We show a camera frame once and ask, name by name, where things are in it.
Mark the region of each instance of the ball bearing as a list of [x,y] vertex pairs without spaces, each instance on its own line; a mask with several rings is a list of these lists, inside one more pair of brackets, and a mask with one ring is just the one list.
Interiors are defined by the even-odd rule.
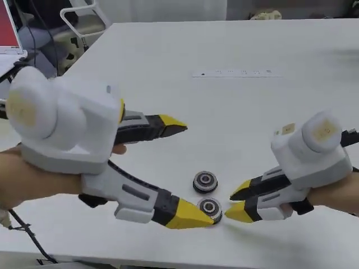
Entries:
[[218,186],[216,176],[207,171],[202,171],[196,174],[193,180],[193,188],[196,192],[201,194],[207,194],[214,191]]
[[197,207],[214,221],[213,225],[222,219],[222,206],[214,198],[201,199],[197,203]]

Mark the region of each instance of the yellow sticker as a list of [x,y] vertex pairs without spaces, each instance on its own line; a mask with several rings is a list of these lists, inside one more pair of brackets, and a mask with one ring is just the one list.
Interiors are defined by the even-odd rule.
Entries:
[[9,93],[6,100],[6,113],[25,126],[35,126],[36,108],[32,103],[22,98],[18,92]]
[[294,132],[295,129],[296,129],[295,123],[288,124],[282,128],[282,135],[287,135],[289,133],[292,133]]
[[338,129],[336,128],[336,126],[326,119],[322,122],[321,125],[314,129],[312,134],[314,136],[314,139],[317,140],[317,142],[324,142],[327,139],[331,138],[331,136],[337,131]]

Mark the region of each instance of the white power strip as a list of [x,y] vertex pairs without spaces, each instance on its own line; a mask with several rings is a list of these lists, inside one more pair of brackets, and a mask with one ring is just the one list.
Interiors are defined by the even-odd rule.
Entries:
[[196,71],[192,77],[283,77],[273,70],[246,70],[246,69],[229,69],[229,70],[212,70]]

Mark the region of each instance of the white table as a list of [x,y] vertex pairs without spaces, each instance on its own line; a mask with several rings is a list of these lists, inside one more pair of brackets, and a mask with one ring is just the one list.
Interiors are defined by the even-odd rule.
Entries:
[[[113,159],[133,175],[197,202],[201,170],[219,180],[228,208],[244,180],[276,165],[275,127],[332,109],[359,127],[356,20],[115,24],[69,74],[121,86],[126,108],[167,113],[188,124],[177,136],[128,147]],[[192,78],[192,71],[274,68],[282,78]],[[8,134],[3,148],[15,144]],[[359,164],[358,147],[349,153]],[[115,204],[90,209],[76,197],[27,202],[17,212],[62,260],[191,268],[357,268],[359,220],[317,208],[287,221],[167,230],[117,221]],[[0,251],[40,257],[26,234],[0,229]]]

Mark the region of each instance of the hand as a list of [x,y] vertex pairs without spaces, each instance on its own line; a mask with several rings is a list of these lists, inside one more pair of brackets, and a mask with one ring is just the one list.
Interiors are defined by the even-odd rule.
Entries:
[[[114,147],[113,153],[124,154],[126,147]],[[0,207],[11,209],[24,201],[60,193],[80,194],[81,175],[43,171],[25,162],[19,147],[0,153]]]
[[312,189],[308,200],[314,206],[328,206],[359,215],[359,173],[353,172],[336,183]]

